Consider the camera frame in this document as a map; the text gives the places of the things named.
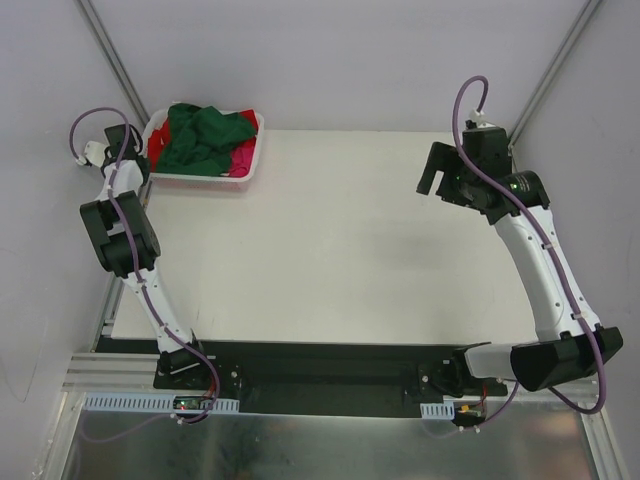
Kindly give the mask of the green t shirt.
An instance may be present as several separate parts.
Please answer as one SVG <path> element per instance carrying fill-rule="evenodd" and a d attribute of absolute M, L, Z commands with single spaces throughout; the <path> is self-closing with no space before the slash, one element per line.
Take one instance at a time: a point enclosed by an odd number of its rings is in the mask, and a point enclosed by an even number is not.
<path fill-rule="evenodd" d="M 231 151 L 253 138 L 256 129 L 239 112 L 213 106 L 177 103 L 168 109 L 170 141 L 158 161 L 158 172 L 222 176 L 231 165 Z"/>

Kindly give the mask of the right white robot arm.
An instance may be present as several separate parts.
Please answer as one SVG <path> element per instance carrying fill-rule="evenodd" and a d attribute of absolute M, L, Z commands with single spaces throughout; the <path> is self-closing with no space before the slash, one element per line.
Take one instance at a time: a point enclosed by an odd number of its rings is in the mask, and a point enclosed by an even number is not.
<path fill-rule="evenodd" d="M 485 379 L 518 382 L 528 391 L 556 387 L 596 374 L 623 346 L 616 327 L 605 327 L 585 300 L 556 235 L 550 201 L 539 176 L 515 172 L 500 127 L 470 128 L 462 147 L 432 144 L 417 191 L 485 216 L 513 259 L 534 318 L 536 340 L 479 343 L 454 350 L 431 378 L 440 391 L 460 397 Z"/>

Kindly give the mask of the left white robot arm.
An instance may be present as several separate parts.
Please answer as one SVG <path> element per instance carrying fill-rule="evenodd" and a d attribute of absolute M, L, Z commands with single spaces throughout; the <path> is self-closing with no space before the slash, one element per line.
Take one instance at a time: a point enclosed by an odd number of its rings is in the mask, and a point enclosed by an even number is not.
<path fill-rule="evenodd" d="M 137 133 L 124 124 L 106 128 L 105 136 L 104 185 L 95 200 L 80 206 L 82 221 L 99 263 L 131 290 L 152 326 L 157 372 L 199 389 L 210 381 L 212 366 L 193 331 L 180 324 L 160 275 L 160 243 L 139 198 L 149 163 Z"/>

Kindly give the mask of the red t shirt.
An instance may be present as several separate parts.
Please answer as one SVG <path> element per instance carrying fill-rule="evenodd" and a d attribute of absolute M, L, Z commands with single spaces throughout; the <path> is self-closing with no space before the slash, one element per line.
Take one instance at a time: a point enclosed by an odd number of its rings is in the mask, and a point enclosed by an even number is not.
<path fill-rule="evenodd" d="M 253 109 L 240 111 L 239 114 L 247 119 L 251 125 L 256 129 L 256 135 L 251 138 L 254 139 L 255 151 L 253 156 L 253 163 L 257 158 L 257 139 L 258 134 L 263 130 L 263 117 Z M 152 170 L 158 172 L 158 161 L 162 151 L 168 145 L 170 141 L 169 123 L 168 123 L 168 109 L 161 109 L 155 112 L 148 124 L 145 126 L 142 134 L 144 143 L 145 156 L 150 160 Z"/>

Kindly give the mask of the white plastic basket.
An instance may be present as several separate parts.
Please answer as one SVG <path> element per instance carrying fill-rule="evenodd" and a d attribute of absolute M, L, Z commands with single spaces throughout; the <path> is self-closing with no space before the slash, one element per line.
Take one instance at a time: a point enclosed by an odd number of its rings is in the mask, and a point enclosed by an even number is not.
<path fill-rule="evenodd" d="M 263 130 L 258 134 L 257 139 L 257 158 L 253 163 L 249 175 L 244 178 L 230 178 L 223 176 L 194 176 L 194 175 L 182 175 L 177 173 L 160 173 L 154 172 L 151 167 L 150 178 L 160 186 L 167 188 L 191 188 L 191 189 L 210 189 L 218 191 L 245 191 L 252 178 L 254 177 L 262 150 L 262 144 L 264 140 L 265 125 L 263 123 Z"/>

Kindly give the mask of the pink t shirt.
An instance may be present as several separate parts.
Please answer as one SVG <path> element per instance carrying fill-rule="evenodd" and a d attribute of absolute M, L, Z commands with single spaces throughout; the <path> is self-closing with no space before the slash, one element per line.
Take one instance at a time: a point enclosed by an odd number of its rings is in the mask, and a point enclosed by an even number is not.
<path fill-rule="evenodd" d="M 230 178 L 244 178 L 251 169 L 255 151 L 255 140 L 243 142 L 231 152 L 231 165 L 226 173 Z"/>

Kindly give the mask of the left aluminium frame post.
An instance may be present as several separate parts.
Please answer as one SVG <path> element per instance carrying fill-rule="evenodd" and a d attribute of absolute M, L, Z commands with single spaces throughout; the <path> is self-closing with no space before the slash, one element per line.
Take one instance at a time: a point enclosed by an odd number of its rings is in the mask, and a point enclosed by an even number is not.
<path fill-rule="evenodd" d="M 146 124 L 150 120 L 150 115 L 94 3 L 90 0 L 75 0 L 74 3 L 135 118 L 140 124 Z"/>

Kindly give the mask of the aluminium frame post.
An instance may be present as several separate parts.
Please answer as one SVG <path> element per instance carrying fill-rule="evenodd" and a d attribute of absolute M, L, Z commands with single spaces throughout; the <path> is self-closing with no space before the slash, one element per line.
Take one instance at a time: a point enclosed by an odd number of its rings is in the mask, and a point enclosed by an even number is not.
<path fill-rule="evenodd" d="M 541 107 L 543 100 L 562 73 L 565 64 L 577 48 L 587 28 L 604 4 L 605 2 L 603 0 L 588 0 L 583 2 L 510 130 L 510 150 L 516 146 L 524 134 L 534 115 Z"/>
<path fill-rule="evenodd" d="M 74 3 L 135 118 L 140 124 L 146 124 L 150 120 L 150 115 L 94 3 L 90 0 L 75 0 Z"/>

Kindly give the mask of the right aluminium frame post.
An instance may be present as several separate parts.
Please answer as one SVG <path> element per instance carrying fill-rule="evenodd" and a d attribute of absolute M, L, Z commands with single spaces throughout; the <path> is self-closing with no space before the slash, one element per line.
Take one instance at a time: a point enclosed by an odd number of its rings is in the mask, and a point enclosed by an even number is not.
<path fill-rule="evenodd" d="M 534 115 L 541 107 L 543 100 L 562 73 L 565 64 L 577 48 L 587 28 L 604 4 L 605 2 L 603 0 L 588 0 L 583 2 L 510 130 L 510 150 L 516 146 L 524 134 Z"/>

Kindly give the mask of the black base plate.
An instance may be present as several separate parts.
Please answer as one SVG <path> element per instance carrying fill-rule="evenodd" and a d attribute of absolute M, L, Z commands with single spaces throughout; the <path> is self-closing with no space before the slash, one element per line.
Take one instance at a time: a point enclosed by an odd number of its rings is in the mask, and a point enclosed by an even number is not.
<path fill-rule="evenodd" d="M 243 413 L 417 418 L 439 403 L 450 345 L 207 341 L 222 399 Z"/>

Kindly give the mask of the left aluminium rail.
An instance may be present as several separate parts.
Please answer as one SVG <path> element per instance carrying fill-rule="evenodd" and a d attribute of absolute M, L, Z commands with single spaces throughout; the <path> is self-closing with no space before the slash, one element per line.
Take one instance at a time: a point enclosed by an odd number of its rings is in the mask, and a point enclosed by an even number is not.
<path fill-rule="evenodd" d="M 77 353 L 62 389 L 83 392 L 144 392 L 153 389 L 158 356 L 154 354 Z"/>

